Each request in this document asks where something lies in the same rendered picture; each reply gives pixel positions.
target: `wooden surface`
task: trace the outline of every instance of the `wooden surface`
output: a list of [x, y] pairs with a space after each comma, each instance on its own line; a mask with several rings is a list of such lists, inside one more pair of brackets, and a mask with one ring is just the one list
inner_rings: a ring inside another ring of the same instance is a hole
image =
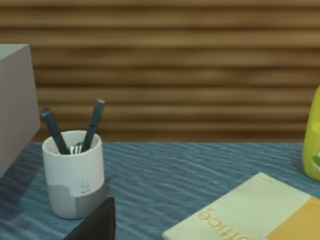
[[[40, 108], [104, 141], [302, 142], [320, 83], [317, 0], [2, 0]], [[48, 136], [43, 125], [34, 140]]]

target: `cup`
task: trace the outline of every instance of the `cup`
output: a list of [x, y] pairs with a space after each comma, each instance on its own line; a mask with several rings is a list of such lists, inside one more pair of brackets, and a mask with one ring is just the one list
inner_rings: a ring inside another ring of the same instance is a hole
[[[83, 142], [86, 131], [62, 132], [68, 147]], [[95, 134], [89, 150], [75, 155], [57, 153], [52, 137], [42, 144], [42, 156], [50, 207], [64, 219], [87, 217], [106, 199], [103, 146]]]

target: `wooden wall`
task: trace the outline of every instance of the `wooden wall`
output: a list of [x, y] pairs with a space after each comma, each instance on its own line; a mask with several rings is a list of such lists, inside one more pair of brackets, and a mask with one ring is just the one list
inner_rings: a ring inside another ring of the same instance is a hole
[[101, 97], [105, 141], [301, 142], [320, 1], [1, 0], [0, 42], [31, 45], [62, 130]]

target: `yellow bottle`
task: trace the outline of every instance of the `yellow bottle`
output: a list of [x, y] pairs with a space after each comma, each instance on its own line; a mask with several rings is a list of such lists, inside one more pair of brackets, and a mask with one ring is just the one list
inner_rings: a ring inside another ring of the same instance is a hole
[[320, 86], [314, 94], [310, 108], [302, 161], [305, 174], [320, 181]]

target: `blue wooden tabletop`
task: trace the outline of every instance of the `blue wooden tabletop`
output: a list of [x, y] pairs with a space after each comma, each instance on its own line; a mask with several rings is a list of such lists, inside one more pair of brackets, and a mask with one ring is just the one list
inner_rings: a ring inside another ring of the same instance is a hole
[[[116, 204], [116, 240], [161, 240], [174, 224], [258, 172], [315, 197], [296, 143], [104, 143], [108, 194]], [[61, 240], [82, 220], [49, 206], [41, 143], [30, 143], [0, 179], [0, 240]]]

